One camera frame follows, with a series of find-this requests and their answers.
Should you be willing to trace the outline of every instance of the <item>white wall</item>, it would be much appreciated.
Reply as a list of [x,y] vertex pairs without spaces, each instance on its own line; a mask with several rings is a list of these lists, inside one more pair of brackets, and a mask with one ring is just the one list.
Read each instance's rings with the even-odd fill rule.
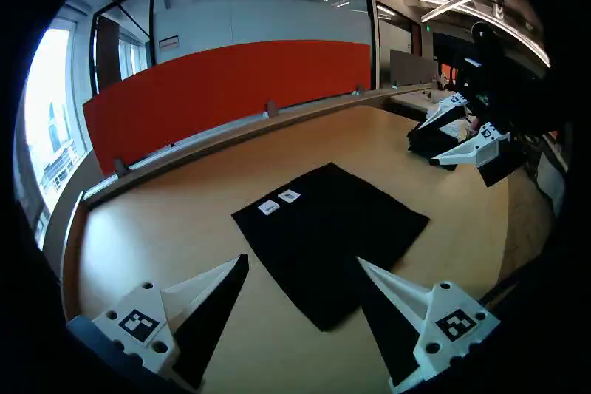
[[212,0],[154,15],[156,45],[179,36],[179,47],[160,52],[158,63],[232,44],[269,40],[332,40],[372,44],[366,13],[304,0]]

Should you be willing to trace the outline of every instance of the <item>orange wall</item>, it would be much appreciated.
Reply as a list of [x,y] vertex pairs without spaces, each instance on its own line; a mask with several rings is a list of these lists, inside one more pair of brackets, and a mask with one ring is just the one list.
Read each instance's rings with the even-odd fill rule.
[[341,41],[265,41],[158,64],[83,105],[105,174],[168,144],[265,110],[371,87],[371,47]]

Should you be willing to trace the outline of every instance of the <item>table surface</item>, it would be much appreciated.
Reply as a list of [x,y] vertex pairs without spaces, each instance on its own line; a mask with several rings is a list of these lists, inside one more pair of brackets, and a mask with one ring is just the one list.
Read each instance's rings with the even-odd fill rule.
[[[427,97],[427,92],[431,93],[431,98]],[[444,98],[450,97],[455,92],[453,91],[439,91],[432,89],[422,92],[409,92],[407,94],[395,95],[391,98],[392,101],[398,104],[409,106],[421,112],[427,112],[431,108],[436,108],[437,104]]]
[[431,218],[392,269],[397,275],[428,287],[449,279],[479,297],[502,263],[507,180],[486,188],[473,166],[429,166],[407,151],[415,124],[356,106],[229,147],[94,208],[81,250],[83,314],[98,315],[146,280],[172,286],[246,252],[250,273],[203,394],[388,393],[388,372],[361,310],[331,333],[318,331],[230,215],[332,161]]

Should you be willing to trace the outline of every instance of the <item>white label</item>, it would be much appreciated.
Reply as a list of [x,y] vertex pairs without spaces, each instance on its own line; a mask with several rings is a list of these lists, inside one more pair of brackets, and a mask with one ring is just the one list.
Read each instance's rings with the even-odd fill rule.
[[259,209],[264,215],[269,215],[271,212],[279,209],[279,205],[272,200],[267,200],[259,206]]
[[297,192],[294,192],[291,189],[288,189],[285,192],[280,193],[277,197],[279,197],[283,201],[286,201],[288,203],[291,203],[296,198],[298,198],[300,195],[301,194],[298,194]]

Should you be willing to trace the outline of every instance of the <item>black cloth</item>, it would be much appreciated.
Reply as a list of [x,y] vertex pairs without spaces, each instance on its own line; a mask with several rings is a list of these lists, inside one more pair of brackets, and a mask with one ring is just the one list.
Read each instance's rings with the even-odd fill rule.
[[[278,194],[288,189],[301,196],[283,201]],[[263,214],[258,207],[267,200],[280,208]],[[388,269],[428,223],[427,217],[333,163],[232,217],[277,284],[320,330],[333,329],[359,306],[346,275],[351,260],[360,256]]]

